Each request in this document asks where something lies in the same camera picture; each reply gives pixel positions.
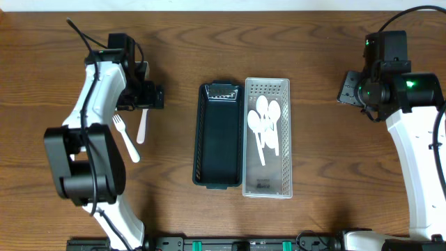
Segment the clear white perforated basket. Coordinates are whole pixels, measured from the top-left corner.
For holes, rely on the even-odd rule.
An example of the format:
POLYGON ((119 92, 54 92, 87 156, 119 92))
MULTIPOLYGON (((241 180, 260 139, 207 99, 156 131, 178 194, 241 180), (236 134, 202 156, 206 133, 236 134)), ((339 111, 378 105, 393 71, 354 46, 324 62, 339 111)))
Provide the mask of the clear white perforated basket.
POLYGON ((245 80, 243 142, 243 195, 245 197, 290 199, 292 188, 291 101, 290 81, 287 78, 248 77, 245 80), (259 96, 265 96, 268 105, 279 103, 281 116, 277 122, 279 155, 264 142, 264 120, 256 110, 259 96), (262 166, 256 147, 255 134, 247 124, 247 115, 254 110, 260 117, 260 140, 266 165, 262 166))

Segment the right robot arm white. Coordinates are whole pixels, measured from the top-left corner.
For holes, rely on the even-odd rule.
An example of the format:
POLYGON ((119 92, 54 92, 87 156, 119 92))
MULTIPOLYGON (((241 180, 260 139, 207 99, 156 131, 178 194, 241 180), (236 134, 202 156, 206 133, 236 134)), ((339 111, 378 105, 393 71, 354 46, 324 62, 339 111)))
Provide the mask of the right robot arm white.
MULTIPOLYGON (((241 185, 247 197, 289 199, 291 101, 288 79, 250 77, 244 86, 199 89, 192 179, 210 189, 241 185)), ((337 100, 386 123, 397 148, 409 202, 407 238, 370 229, 338 237, 300 234, 285 250, 444 250, 445 100, 438 78, 413 73, 402 56, 370 59, 350 71, 337 100)))

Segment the white plastic fork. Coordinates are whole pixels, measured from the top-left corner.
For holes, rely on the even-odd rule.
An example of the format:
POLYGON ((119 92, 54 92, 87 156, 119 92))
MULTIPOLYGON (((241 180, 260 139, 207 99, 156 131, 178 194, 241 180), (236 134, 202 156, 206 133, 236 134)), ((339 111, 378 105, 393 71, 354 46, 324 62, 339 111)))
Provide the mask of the white plastic fork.
POLYGON ((139 123, 139 129, 137 133, 137 143, 143 144, 146 137, 146 124, 148 118, 148 109, 143 109, 141 113, 141 119, 139 123))
POLYGON ((113 121, 116 129, 118 130, 118 132, 121 134, 121 136, 123 138, 123 141, 124 141, 125 146, 128 150, 131 160, 134 163, 138 163, 141 160, 141 157, 140 157, 139 153, 137 152, 137 149, 135 148, 134 144, 132 143, 132 140, 130 139, 130 137, 126 131, 125 122, 123 121, 123 119, 121 118, 121 116, 119 114, 113 115, 112 121, 113 121))

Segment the white plastic spoon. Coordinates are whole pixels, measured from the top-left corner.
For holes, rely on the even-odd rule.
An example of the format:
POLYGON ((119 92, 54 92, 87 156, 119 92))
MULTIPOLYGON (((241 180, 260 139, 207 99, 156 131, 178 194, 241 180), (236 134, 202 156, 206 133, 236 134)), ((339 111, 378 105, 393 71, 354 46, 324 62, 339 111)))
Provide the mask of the white plastic spoon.
POLYGON ((267 147, 270 149, 275 149, 276 143, 275 143, 275 131, 273 129, 273 124, 270 119, 264 119, 264 142, 267 147))
POLYGON ((261 122, 260 122, 260 117, 259 117, 259 115, 257 114, 256 111, 250 110, 248 112, 247 124, 248 124, 249 128, 252 130, 252 132, 255 134, 256 147, 257 147, 257 151, 258 151, 258 154, 259 154, 259 159, 261 161, 261 165, 265 166, 266 162, 265 162, 265 158, 264 158, 264 154, 263 154, 263 148, 262 148, 261 140, 260 140, 261 122))
POLYGON ((256 110, 260 114, 261 120, 266 118, 268 112, 268 100, 265 96, 259 96, 256 101, 256 110))
POLYGON ((276 100, 272 100, 270 104, 268 105, 268 116, 273 124, 273 142, 274 142, 274 150, 275 155, 279 155, 279 140, 278 140, 278 129, 277 129, 277 122, 281 116, 281 109, 279 106, 279 103, 276 100))

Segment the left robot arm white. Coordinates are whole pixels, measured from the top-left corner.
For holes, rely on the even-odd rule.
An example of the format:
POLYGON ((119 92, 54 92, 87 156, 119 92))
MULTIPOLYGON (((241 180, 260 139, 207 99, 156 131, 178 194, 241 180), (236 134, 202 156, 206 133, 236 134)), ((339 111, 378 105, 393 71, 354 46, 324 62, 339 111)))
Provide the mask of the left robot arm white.
POLYGON ((125 163, 111 126, 119 111, 162 109, 162 89, 147 79, 148 63, 134 53, 110 49, 85 59, 79 99, 60 127, 44 134, 47 159, 58 195, 94 217, 110 250, 149 250, 144 223, 124 194, 125 163))

